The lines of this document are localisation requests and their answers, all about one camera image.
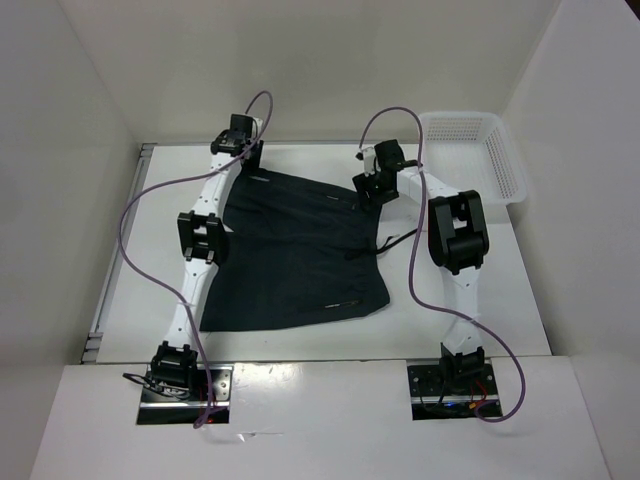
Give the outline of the dark navy shorts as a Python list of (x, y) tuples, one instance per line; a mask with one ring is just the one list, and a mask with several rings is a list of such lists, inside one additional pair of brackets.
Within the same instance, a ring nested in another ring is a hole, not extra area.
[(209, 288), (201, 331), (282, 330), (385, 308), (380, 216), (339, 186), (265, 169), (239, 175), (223, 216), (229, 256)]

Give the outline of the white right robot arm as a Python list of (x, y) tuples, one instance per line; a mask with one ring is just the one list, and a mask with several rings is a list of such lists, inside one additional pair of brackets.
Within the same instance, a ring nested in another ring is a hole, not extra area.
[(480, 268), (489, 250), (481, 197), (420, 170), (416, 160), (405, 158), (396, 140), (361, 148), (356, 158), (363, 163), (363, 172), (353, 178), (362, 208), (381, 206), (401, 195), (426, 202), (419, 219), (429, 255), (441, 272), (444, 305), (438, 310), (452, 316), (441, 341), (438, 378), (446, 391), (460, 393), (479, 378), (485, 364), (475, 325)]

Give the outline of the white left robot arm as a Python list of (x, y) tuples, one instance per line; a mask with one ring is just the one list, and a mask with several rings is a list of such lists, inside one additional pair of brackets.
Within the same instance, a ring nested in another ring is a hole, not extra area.
[(190, 210), (177, 218), (183, 259), (182, 286), (173, 292), (177, 305), (170, 327), (151, 360), (150, 378), (175, 398), (185, 400), (204, 393), (213, 380), (206, 373), (207, 360), (199, 337), (197, 310), (205, 286), (226, 261), (230, 234), (223, 223), (224, 209), (234, 181), (242, 172), (260, 164), (266, 120), (247, 113), (233, 114), (229, 127), (210, 146), (210, 172)]

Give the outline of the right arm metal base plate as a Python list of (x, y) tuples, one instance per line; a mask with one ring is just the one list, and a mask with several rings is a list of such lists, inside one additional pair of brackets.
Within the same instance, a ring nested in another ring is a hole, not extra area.
[(411, 361), (406, 370), (414, 421), (474, 418), (476, 409), (487, 418), (503, 415), (490, 362), (478, 376), (457, 381), (445, 381), (436, 360)]

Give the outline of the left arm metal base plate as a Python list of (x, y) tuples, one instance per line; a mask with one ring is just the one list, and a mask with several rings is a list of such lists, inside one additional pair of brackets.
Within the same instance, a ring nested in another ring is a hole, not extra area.
[[(208, 425), (228, 424), (232, 393), (234, 367), (231, 364), (213, 364), (214, 402), (207, 420)], [(128, 377), (142, 387), (136, 424), (186, 425), (193, 424), (205, 413), (207, 403), (207, 379), (203, 367), (199, 367), (192, 390), (170, 387), (166, 383), (151, 383), (151, 372), (144, 376), (128, 374)]]

